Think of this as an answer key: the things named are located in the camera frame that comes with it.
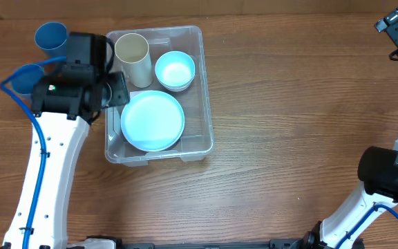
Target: blue cable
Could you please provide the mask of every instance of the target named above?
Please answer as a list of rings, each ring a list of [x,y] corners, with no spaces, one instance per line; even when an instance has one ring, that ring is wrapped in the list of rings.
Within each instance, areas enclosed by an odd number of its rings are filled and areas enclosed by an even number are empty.
[[[345,242],[348,238],[351,237],[352,234],[354,234],[359,228],[360,226],[366,221],[366,219],[373,213],[373,212],[377,212],[377,210],[379,208],[384,208],[386,209],[388,212],[390,212],[396,219],[398,219],[398,214],[391,208],[388,207],[386,205],[382,205],[382,204],[377,204],[374,205],[374,207],[372,207],[370,210],[368,210],[365,214],[365,216],[362,217],[362,219],[358,222],[358,224],[356,224],[350,232],[347,232],[346,235],[340,240],[340,242],[337,244],[335,249],[339,249],[343,242]]]
[[[51,64],[53,62],[60,62],[66,60],[65,56],[62,57],[55,57],[52,59],[47,59],[43,62],[38,62],[36,65],[39,66],[44,66],[47,64]],[[35,191],[33,192],[33,198],[32,198],[32,204],[30,206],[30,211],[28,213],[28,218],[27,218],[27,224],[24,230],[24,238],[22,242],[22,248],[23,249],[28,249],[28,241],[30,239],[30,233],[32,229],[32,224],[33,224],[33,219],[35,217],[35,212],[36,212],[36,207],[38,204],[38,198],[39,198],[39,193],[41,191],[41,184],[42,184],[42,179],[44,177],[44,171],[46,169],[46,160],[47,160],[47,149],[46,149],[46,140],[44,138],[44,134],[42,133],[41,127],[39,126],[39,123],[37,122],[35,116],[32,114],[30,109],[22,102],[20,98],[18,98],[10,89],[6,87],[6,84],[9,83],[11,80],[15,79],[16,77],[20,76],[23,73],[27,73],[36,67],[34,65],[27,65],[16,72],[14,72],[10,77],[5,79],[0,83],[0,89],[7,93],[26,113],[28,119],[32,122],[33,127],[35,128],[38,138],[39,138],[39,144],[41,145],[41,164],[39,166],[39,172],[38,172],[38,177],[36,180],[36,185],[35,185]]]

